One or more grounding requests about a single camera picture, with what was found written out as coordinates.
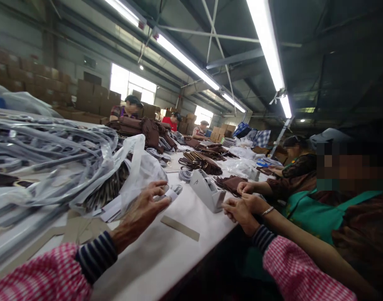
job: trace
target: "bracelet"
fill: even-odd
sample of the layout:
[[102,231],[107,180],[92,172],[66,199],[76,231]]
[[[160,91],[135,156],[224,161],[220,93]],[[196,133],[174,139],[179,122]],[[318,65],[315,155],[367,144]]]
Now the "bracelet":
[[271,212],[273,209],[274,209],[274,207],[271,206],[271,208],[264,211],[264,213],[261,216],[266,215],[267,213]]

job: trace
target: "ceiling light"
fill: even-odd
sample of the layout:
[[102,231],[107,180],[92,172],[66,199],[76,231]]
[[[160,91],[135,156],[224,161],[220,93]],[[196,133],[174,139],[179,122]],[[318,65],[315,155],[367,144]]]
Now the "ceiling light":
[[237,102],[235,102],[232,97],[230,97],[228,94],[222,94],[222,96],[231,104],[231,105],[234,105],[235,107],[237,107],[237,109],[239,111],[241,111],[242,113],[246,112],[245,109],[243,109]]
[[285,89],[268,0],[247,0],[251,18],[270,70],[275,90]]
[[292,118],[291,107],[289,105],[288,95],[281,98],[281,105],[286,118]]
[[126,20],[138,27],[140,19],[131,12],[126,6],[119,0],[105,0],[110,6],[112,6],[118,13],[120,13]]
[[162,36],[160,33],[157,38],[158,44],[164,47],[168,52],[170,52],[175,58],[177,58],[181,63],[183,63],[187,68],[192,70],[197,74],[202,80],[204,80],[211,88],[214,90],[219,90],[219,86],[199,67],[197,67],[191,60],[189,60],[184,54],[182,54],[179,49],[177,49],[171,42]]

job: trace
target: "pink checkered sleeve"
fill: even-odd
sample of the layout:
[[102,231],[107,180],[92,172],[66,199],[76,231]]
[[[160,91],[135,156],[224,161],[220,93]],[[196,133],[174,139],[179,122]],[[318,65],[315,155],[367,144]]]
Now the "pink checkered sleeve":
[[263,266],[285,300],[357,300],[352,291],[322,272],[299,246],[282,236],[269,245]]
[[74,259],[72,243],[34,258],[0,281],[0,301],[89,300],[92,288]]

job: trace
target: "bright window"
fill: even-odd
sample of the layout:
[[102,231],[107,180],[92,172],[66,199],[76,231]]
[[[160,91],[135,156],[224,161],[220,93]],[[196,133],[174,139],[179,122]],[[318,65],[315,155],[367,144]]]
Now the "bright window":
[[200,124],[203,120],[211,124],[211,119],[214,116],[213,112],[206,110],[202,107],[196,106],[196,112],[194,113],[197,116],[196,124]]
[[157,85],[112,63],[110,89],[122,95],[122,100],[133,91],[141,93],[141,101],[154,104]]

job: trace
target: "hair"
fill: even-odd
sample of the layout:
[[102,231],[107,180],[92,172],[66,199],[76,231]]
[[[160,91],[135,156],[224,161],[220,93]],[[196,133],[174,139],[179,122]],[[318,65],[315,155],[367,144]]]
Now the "hair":
[[283,147],[292,147],[295,145],[300,146],[302,149],[308,149],[309,143],[307,142],[307,139],[303,136],[291,136],[285,139],[283,142]]
[[129,95],[125,98],[125,102],[130,102],[131,105],[136,105],[138,108],[142,109],[144,106],[137,96]]
[[176,117],[176,119],[179,121],[179,122],[181,122],[182,121],[182,116],[178,113],[178,112],[173,112],[172,114],[171,114],[171,116],[175,116]]

